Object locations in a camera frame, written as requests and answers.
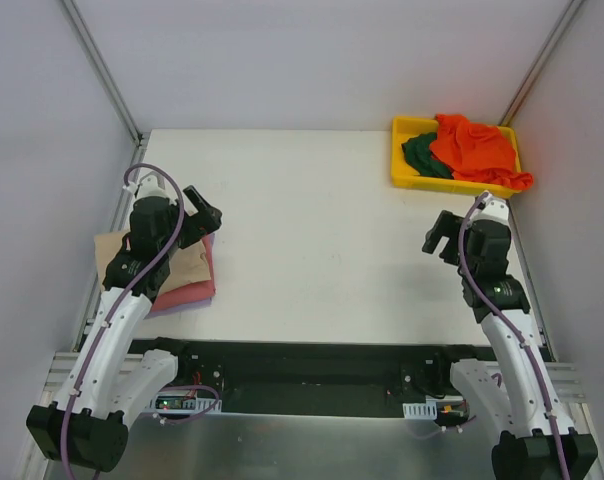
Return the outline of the orange t shirt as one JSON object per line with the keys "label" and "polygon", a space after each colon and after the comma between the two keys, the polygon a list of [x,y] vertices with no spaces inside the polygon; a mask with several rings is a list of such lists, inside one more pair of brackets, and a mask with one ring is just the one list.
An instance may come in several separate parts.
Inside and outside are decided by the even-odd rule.
{"label": "orange t shirt", "polygon": [[496,126],[473,123],[460,114],[437,114],[432,156],[446,165],[453,179],[524,191],[534,177],[519,171],[516,150]]}

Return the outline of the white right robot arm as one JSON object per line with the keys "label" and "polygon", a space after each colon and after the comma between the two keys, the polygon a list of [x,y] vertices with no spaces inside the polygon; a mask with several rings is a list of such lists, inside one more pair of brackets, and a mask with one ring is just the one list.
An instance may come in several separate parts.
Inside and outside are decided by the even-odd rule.
{"label": "white right robot arm", "polygon": [[465,216],[442,211],[425,236],[425,253],[445,245],[440,257],[456,267],[463,298],[499,368],[493,378],[479,360],[447,360],[432,369],[432,382],[439,392],[459,392],[469,401],[492,442],[496,478],[584,479],[598,447],[562,405],[524,287],[508,272],[509,216],[506,201],[485,191]]}

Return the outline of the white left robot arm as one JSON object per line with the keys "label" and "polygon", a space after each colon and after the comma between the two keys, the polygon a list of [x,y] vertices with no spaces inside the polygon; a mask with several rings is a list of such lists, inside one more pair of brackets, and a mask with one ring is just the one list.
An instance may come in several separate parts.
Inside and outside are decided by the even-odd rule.
{"label": "white left robot arm", "polygon": [[71,475],[74,467],[110,472],[121,460],[132,425],[165,387],[193,377],[180,355],[146,352],[126,376],[121,367],[134,333],[170,274],[170,261],[216,232],[221,211],[189,185],[170,197],[155,178],[126,180],[134,202],[129,230],[108,263],[98,311],[77,360],[47,406],[31,408],[26,426],[45,458]]}

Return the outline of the beige folded t shirt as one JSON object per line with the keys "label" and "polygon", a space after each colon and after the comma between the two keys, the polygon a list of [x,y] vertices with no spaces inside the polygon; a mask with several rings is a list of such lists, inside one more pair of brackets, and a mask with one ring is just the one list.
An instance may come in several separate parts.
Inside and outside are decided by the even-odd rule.
{"label": "beige folded t shirt", "polygon": [[[106,276],[106,268],[121,248],[122,238],[128,230],[98,234],[94,237],[95,261],[100,283]],[[186,249],[178,249],[169,262],[170,274],[159,290],[165,294],[178,288],[212,279],[207,253],[209,237]]]}

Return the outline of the yellow plastic bin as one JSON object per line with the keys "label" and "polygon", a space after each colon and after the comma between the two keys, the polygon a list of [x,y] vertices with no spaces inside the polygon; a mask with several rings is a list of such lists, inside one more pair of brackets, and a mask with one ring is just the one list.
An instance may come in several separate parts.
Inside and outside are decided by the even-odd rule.
{"label": "yellow plastic bin", "polygon": [[421,134],[436,132],[435,119],[396,116],[391,121],[390,178],[395,187],[441,193],[477,196],[485,190],[503,199],[509,199],[521,190],[500,185],[423,177],[404,159],[402,144]]}

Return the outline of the pink folded t shirt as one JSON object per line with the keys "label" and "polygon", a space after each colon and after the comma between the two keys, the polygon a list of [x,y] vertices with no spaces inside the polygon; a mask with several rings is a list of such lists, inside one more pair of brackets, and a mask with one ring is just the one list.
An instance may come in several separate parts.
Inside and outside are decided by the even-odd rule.
{"label": "pink folded t shirt", "polygon": [[151,308],[153,314],[208,301],[215,295],[212,239],[213,236],[209,235],[176,252],[170,261],[170,275]]}

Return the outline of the green t shirt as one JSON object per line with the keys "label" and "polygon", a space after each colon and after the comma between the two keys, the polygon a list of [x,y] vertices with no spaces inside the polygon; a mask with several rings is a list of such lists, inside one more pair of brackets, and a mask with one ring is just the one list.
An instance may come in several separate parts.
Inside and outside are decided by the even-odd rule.
{"label": "green t shirt", "polygon": [[431,152],[430,146],[436,138],[435,132],[429,132],[404,142],[401,145],[404,160],[421,176],[452,180],[452,170]]}

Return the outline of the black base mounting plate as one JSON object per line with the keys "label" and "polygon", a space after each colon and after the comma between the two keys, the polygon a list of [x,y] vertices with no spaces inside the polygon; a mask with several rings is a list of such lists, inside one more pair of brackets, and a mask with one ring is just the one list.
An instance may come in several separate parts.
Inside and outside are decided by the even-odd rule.
{"label": "black base mounting plate", "polygon": [[178,358],[175,384],[214,388],[225,413],[399,418],[402,407],[456,395],[450,367],[492,361],[489,347],[136,340],[129,351]]}

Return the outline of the left aluminium frame post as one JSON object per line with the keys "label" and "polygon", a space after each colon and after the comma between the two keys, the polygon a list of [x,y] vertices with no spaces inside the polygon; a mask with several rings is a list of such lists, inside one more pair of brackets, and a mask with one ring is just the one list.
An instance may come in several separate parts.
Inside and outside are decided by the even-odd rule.
{"label": "left aluminium frame post", "polygon": [[145,134],[134,120],[77,2],[73,0],[60,0],[58,4],[128,136],[135,146],[142,145],[145,140]]}

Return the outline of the aluminium frame post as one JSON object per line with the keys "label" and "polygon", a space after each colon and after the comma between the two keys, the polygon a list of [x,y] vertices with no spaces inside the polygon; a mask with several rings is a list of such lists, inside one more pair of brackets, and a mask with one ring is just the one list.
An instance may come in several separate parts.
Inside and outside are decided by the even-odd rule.
{"label": "aluminium frame post", "polygon": [[534,86],[542,76],[547,64],[561,45],[563,39],[566,37],[571,26],[581,14],[581,11],[586,4],[586,0],[570,0],[563,7],[541,48],[535,55],[523,79],[519,83],[506,110],[501,116],[499,122],[500,126],[508,127],[513,123],[516,115],[521,110],[527,98],[532,93]]}
{"label": "aluminium frame post", "polygon": [[134,120],[77,2],[73,0],[60,0],[58,4],[128,136],[135,146],[142,145],[145,140],[145,134]]}

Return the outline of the aluminium front rail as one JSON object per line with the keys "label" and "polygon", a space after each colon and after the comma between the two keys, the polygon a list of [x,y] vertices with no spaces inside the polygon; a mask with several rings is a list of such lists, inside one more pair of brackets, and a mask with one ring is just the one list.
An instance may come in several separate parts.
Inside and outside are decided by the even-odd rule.
{"label": "aluminium front rail", "polygon": [[[47,379],[43,387],[43,398],[52,401],[57,392],[60,390],[66,379],[71,374],[72,368],[75,366],[78,357],[77,352],[58,352],[55,354],[51,367],[49,369]],[[120,366],[119,373],[114,380],[113,386],[109,390],[113,395],[128,375],[142,361],[142,354],[128,354]]]}

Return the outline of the right aluminium frame post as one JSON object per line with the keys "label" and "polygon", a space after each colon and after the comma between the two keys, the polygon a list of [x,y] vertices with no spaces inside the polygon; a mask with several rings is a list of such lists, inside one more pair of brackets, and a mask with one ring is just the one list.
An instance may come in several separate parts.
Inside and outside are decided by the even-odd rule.
{"label": "right aluminium frame post", "polygon": [[521,110],[527,98],[532,93],[534,86],[542,76],[547,64],[561,45],[563,39],[566,37],[571,26],[581,14],[581,11],[586,4],[586,0],[570,0],[563,7],[541,48],[535,55],[523,79],[519,83],[506,110],[501,116],[499,122],[500,126],[508,127],[513,123],[516,115]]}

